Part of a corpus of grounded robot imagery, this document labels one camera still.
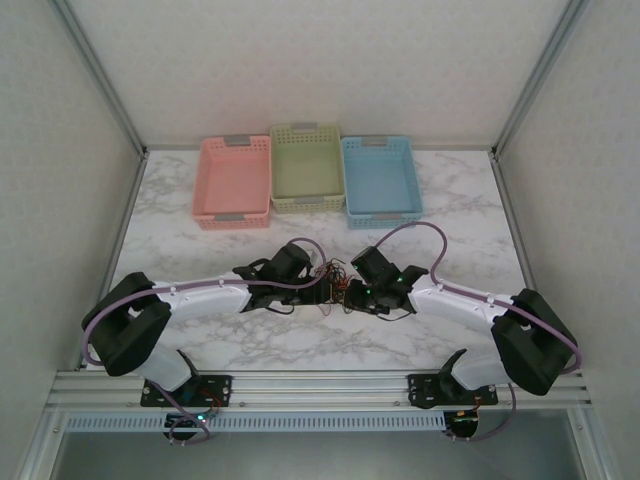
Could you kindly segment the blue plastic basket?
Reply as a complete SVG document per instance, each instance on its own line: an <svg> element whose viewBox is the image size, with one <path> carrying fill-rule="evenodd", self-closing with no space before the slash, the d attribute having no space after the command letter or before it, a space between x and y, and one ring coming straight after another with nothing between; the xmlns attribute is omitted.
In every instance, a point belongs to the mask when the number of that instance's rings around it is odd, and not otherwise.
<svg viewBox="0 0 640 480"><path fill-rule="evenodd" d="M409 138L348 136L341 146L349 228L393 229L423 217Z"/></svg>

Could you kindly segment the green plastic basket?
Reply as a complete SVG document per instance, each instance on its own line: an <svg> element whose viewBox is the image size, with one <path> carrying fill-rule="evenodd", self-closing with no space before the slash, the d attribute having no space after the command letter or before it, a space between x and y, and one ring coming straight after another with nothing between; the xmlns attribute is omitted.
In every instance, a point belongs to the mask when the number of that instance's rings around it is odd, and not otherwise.
<svg viewBox="0 0 640 480"><path fill-rule="evenodd" d="M339 211L345 202L343 155L335 123L270 128L271 200L279 214Z"/></svg>

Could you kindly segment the pink plastic basket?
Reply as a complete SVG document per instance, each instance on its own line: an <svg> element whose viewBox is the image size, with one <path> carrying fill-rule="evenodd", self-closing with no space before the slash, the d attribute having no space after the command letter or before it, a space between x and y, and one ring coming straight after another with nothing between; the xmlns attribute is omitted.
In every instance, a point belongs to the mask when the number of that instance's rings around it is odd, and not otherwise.
<svg viewBox="0 0 640 480"><path fill-rule="evenodd" d="M207 138L200 148L192 218L203 230L266 228L271 186L269 136Z"/></svg>

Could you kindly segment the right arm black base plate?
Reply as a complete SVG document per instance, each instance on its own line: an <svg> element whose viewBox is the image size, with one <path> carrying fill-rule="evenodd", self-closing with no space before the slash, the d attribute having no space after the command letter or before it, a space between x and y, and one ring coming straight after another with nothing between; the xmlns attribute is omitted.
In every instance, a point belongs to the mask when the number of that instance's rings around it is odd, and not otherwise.
<svg viewBox="0 0 640 480"><path fill-rule="evenodd" d="M477 390L468 390L451 375L430 373L410 374L408 381L408 400L411 406L431 409L451 406L471 408L477 405L494 406L498 404L495 391L488 386Z"/></svg>

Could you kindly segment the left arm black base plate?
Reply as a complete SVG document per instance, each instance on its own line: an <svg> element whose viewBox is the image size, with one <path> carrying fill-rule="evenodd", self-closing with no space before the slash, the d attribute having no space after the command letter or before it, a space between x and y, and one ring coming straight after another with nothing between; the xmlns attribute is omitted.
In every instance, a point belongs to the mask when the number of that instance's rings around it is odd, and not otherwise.
<svg viewBox="0 0 640 480"><path fill-rule="evenodd" d="M202 374L168 395L180 406L189 408L227 407L232 392L233 377L230 375ZM140 405L142 407L169 407L171 403L149 380L143 385Z"/></svg>

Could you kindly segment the aluminium frame post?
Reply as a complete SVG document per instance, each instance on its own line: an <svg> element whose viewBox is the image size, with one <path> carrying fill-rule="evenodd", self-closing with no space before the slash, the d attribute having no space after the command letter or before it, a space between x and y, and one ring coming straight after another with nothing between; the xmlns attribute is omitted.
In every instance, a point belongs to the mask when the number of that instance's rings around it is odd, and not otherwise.
<svg viewBox="0 0 640 480"><path fill-rule="evenodd" d="M517 134L546 79L550 75L560 54L590 3L591 0L567 0L558 21L553 27L505 124L492 146L491 153L495 160L498 160L506 151L508 145Z"/></svg>
<svg viewBox="0 0 640 480"><path fill-rule="evenodd" d="M46 0L57 17L65 34L81 59L94 86L106 103L108 110L133 148L140 161L147 159L148 149L141 139L130 115L110 81L91 41L82 26L70 0Z"/></svg>

